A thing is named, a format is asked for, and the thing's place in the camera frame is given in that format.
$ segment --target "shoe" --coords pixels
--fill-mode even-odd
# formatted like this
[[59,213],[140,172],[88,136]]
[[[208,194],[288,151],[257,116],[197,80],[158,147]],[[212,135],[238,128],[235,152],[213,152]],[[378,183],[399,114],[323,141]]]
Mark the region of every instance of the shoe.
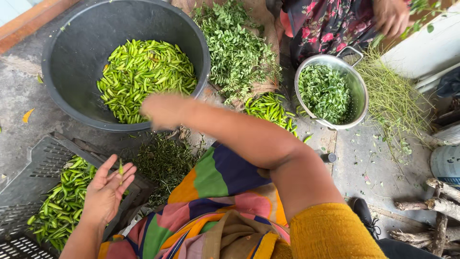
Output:
[[354,213],[356,213],[356,215],[358,215],[359,219],[366,229],[368,229],[371,236],[377,241],[379,239],[379,235],[382,234],[380,228],[375,225],[379,219],[372,219],[371,212],[369,211],[366,201],[362,198],[356,198],[351,205],[351,209]]

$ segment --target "white wall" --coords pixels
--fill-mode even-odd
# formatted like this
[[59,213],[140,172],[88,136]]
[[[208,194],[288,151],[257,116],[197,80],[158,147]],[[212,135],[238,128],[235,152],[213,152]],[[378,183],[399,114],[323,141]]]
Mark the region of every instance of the white wall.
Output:
[[[460,3],[448,11],[460,12]],[[438,16],[431,23],[433,32],[424,26],[385,53],[387,66],[404,77],[423,79],[460,63],[460,14]]]
[[27,0],[0,0],[0,26],[18,17],[32,7]]

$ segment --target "yellow sweater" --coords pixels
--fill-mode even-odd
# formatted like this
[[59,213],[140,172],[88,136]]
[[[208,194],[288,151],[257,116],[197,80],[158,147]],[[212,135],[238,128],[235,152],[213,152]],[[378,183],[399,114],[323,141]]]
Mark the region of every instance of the yellow sweater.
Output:
[[277,242],[272,259],[386,258],[359,217],[345,204],[325,203],[297,214],[291,246]]

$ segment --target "black plastic tub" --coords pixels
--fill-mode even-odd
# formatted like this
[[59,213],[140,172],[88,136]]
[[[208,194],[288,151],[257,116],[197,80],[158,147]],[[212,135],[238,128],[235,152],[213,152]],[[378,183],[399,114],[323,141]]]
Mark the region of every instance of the black plastic tub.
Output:
[[99,98],[96,81],[112,51],[126,39],[177,44],[195,67],[196,98],[206,85],[209,50],[203,33],[180,9],[160,0],[105,0],[83,4],[50,34],[41,63],[56,104],[89,126],[116,132],[146,130],[149,122],[121,124]]

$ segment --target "colander handle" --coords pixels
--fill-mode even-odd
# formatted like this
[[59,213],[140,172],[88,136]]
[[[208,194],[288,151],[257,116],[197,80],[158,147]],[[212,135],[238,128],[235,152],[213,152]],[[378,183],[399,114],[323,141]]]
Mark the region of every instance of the colander handle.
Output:
[[351,65],[351,66],[355,66],[355,65],[358,64],[358,62],[361,61],[362,58],[363,58],[362,53],[359,52],[359,51],[357,51],[355,48],[353,48],[353,47],[351,47],[351,46],[346,46],[345,48],[343,48],[343,49],[342,49],[337,55],[335,55],[335,56],[338,58],[338,57],[340,56],[340,54],[342,54],[342,52],[343,52],[345,49],[347,49],[347,48],[349,48],[349,49],[352,50],[354,53],[356,53],[356,54],[358,54],[358,55],[360,56],[360,58],[359,58],[355,63],[353,63],[353,65]]
[[325,119],[322,119],[322,118],[311,118],[312,120],[317,120],[317,121],[321,121],[322,123],[324,123],[330,130],[338,130],[336,127],[334,127],[334,125],[332,125],[331,123],[329,123],[327,120]]

